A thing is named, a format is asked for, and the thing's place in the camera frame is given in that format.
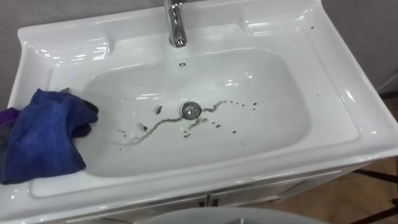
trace chrome drain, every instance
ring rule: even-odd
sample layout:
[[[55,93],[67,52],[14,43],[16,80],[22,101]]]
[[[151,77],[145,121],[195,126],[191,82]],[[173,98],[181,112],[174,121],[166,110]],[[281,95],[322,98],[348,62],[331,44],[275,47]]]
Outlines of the chrome drain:
[[[186,102],[180,108],[181,117],[184,119],[192,120],[197,119],[201,113],[199,104],[195,102]]]

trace gray wall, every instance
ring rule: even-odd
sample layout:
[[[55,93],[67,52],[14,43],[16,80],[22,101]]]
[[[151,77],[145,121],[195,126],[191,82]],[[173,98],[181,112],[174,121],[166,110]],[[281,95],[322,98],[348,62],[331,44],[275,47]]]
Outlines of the gray wall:
[[[163,0],[0,1],[0,110],[19,63],[18,28],[163,5]],[[398,90],[398,79],[391,79],[398,68],[398,1],[323,0],[323,5],[373,85]]]

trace blue towel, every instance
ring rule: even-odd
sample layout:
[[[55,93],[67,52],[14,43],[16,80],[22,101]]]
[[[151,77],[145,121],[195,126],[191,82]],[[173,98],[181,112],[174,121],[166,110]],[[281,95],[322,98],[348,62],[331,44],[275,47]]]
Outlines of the blue towel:
[[[72,131],[97,120],[79,97],[37,90],[12,129],[2,180],[17,183],[84,169],[86,164],[71,141]]]

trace sink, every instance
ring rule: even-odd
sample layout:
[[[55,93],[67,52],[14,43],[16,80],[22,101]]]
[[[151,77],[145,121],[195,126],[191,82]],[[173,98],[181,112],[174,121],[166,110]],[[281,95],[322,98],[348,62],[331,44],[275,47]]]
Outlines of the sink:
[[[36,89],[99,108],[81,172],[0,186],[0,223],[34,223],[398,154],[398,127],[318,0],[184,6],[26,27],[9,106]],[[183,119],[197,103],[201,114]]]
[[[98,131],[76,145],[87,173],[104,177],[207,166],[277,151],[302,140],[311,124],[285,62],[254,47],[170,54],[150,65],[112,68],[89,80],[78,95],[99,107],[100,119]],[[192,121],[179,119],[180,106],[188,101],[203,110]],[[148,135],[167,119],[179,120],[162,123]]]

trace cabinet door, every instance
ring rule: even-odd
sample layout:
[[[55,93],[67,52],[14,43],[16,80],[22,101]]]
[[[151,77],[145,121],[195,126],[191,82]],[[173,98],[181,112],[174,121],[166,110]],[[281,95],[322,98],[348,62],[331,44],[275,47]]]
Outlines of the cabinet door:
[[[240,206],[256,202],[278,199],[278,195],[305,181],[256,186],[230,192],[210,195],[209,206]]]
[[[75,218],[68,220],[70,223],[86,223],[86,224],[108,224],[108,223],[139,223],[148,218],[155,217],[168,212],[173,212],[187,208],[205,207],[207,204],[207,196],[185,198],[182,200],[170,200],[169,202],[159,203],[156,205],[141,205],[134,210],[114,211],[114,215],[104,214],[87,216],[83,218]]]

